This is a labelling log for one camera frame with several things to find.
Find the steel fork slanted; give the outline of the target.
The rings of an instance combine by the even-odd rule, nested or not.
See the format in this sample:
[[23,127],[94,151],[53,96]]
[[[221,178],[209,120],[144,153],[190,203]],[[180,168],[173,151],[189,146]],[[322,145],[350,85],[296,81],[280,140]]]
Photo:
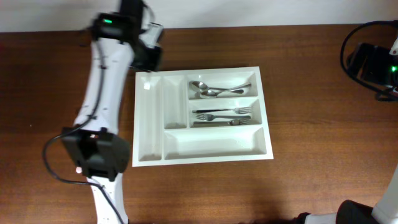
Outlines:
[[212,115],[212,114],[202,114],[202,113],[194,113],[193,114],[196,119],[203,121],[213,121],[215,119],[251,119],[250,116],[223,116],[223,115]]

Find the steel fork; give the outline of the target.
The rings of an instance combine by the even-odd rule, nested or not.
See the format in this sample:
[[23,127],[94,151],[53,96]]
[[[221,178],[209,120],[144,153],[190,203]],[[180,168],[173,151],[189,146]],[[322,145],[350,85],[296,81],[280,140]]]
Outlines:
[[249,119],[233,119],[231,121],[195,121],[192,126],[239,126],[248,125]]

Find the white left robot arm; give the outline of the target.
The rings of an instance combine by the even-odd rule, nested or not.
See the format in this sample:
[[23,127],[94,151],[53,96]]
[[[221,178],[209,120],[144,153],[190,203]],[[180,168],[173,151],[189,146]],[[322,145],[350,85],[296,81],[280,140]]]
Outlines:
[[129,223],[123,174],[131,153],[119,137],[119,111],[131,67],[157,70],[163,26],[142,28],[139,19],[101,13],[90,27],[91,68],[83,104],[61,141],[77,171],[91,187],[98,223]]

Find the steel tablespoon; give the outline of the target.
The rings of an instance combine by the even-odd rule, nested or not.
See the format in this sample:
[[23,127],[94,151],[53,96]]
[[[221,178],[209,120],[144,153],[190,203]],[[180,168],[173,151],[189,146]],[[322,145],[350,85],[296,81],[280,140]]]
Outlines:
[[196,92],[202,93],[207,90],[223,91],[224,88],[210,88],[208,85],[200,81],[190,81],[189,87]]
[[243,94],[245,88],[251,87],[251,83],[244,83],[240,86],[236,86],[234,88],[226,89],[226,90],[206,90],[203,91],[199,94],[200,98],[216,98],[218,95],[222,93],[237,93],[237,94]]

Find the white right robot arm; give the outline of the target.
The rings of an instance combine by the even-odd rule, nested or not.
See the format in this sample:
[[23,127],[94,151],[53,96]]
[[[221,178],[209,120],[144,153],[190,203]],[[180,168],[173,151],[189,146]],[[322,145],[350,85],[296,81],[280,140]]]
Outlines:
[[[353,29],[341,45],[340,65],[350,79],[373,91],[376,101],[396,103],[397,41],[389,48],[362,42],[347,57],[345,56],[346,44],[352,36],[361,29],[372,26],[389,26],[397,29],[397,21],[372,21]],[[294,218],[294,223],[397,223],[397,168],[394,169],[383,195],[373,206],[345,200],[333,213],[301,213]]]

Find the steel fork horizontal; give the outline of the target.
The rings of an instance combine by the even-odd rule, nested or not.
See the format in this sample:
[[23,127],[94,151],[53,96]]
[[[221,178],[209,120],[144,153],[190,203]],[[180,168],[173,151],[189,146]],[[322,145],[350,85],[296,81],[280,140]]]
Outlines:
[[221,112],[221,111],[232,111],[236,114],[248,114],[251,113],[252,107],[242,107],[242,108],[233,108],[233,109],[192,110],[192,113],[212,113],[212,112]]

